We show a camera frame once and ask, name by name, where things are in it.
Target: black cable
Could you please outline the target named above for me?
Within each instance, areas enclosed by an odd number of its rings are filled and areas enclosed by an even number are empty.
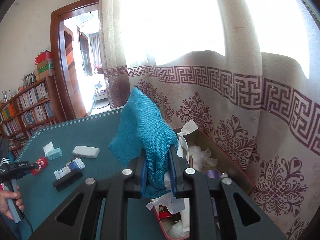
[[[23,212],[23,211],[22,211],[22,214],[24,215],[24,217],[25,217],[26,221],[28,222],[28,224],[29,224],[29,225],[30,225],[30,227],[31,227],[31,234],[33,234],[33,228],[32,228],[31,223],[29,222],[29,220],[27,219],[27,217],[26,217],[26,215],[24,214],[24,212]]]

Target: red wrapper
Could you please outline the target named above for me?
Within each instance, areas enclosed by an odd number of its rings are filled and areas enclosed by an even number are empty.
[[[46,157],[42,157],[39,160],[36,161],[39,165],[39,169],[31,170],[32,175],[37,175],[40,171],[42,171],[46,166],[48,166],[48,160]]]
[[[166,206],[159,205],[159,218],[170,218],[172,214],[168,211]]]

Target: purple object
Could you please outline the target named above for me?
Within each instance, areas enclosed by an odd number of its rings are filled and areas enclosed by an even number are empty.
[[[209,170],[205,173],[205,175],[208,177],[208,178],[212,178],[212,179],[220,179],[219,177],[219,172],[217,170]],[[212,209],[213,209],[213,216],[215,218],[218,217],[218,212],[217,212],[217,208],[216,208],[216,203],[214,201],[214,198],[212,197],[211,198],[211,204],[212,204]]]

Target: green box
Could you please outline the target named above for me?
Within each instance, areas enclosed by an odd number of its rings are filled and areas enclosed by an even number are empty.
[[[39,74],[41,74],[42,72],[47,71],[48,69],[53,69],[53,64],[47,64],[44,67],[39,68],[38,72]]]

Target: bookshelf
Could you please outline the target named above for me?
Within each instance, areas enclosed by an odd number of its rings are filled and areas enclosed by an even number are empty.
[[[0,134],[9,139],[15,158],[38,129],[64,121],[55,76],[35,82],[0,107]]]

